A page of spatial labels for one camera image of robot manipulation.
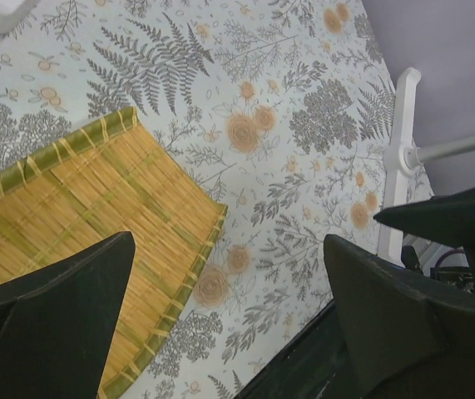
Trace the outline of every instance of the floral pattern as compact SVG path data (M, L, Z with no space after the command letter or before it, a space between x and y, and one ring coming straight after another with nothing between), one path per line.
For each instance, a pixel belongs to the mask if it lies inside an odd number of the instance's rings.
M0 170L133 105L230 207L125 397L233 397L325 306L324 236L377 247L393 104L360 0L41 0L0 36Z

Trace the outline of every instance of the gray wall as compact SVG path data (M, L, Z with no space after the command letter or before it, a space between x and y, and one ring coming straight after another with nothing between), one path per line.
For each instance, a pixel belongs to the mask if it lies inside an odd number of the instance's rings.
M475 133L475 1L363 0L393 81L422 73L414 139L418 146ZM436 194L475 186L475 152L426 165Z

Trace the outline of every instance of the tablecloth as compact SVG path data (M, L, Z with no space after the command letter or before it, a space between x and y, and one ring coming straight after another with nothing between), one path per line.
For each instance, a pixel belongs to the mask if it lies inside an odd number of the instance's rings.
M41 0L0 35L0 170L137 106L230 209L125 397L230 398L331 299L324 236L377 248L393 102L359 0ZM421 171L409 198L430 190Z

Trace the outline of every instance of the dark green surface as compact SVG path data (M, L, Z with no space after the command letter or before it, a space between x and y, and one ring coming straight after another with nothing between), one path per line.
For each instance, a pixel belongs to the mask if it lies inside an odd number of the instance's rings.
M352 399L357 383L333 303L322 310L236 399Z

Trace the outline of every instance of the floral tablecloth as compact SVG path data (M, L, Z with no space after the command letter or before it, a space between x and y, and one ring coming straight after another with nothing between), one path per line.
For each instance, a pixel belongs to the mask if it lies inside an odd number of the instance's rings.
M324 236L375 251L393 101L359 0L41 0L0 36L0 170L135 105L230 206L125 397L232 397L331 299ZM409 198L429 193L417 175Z

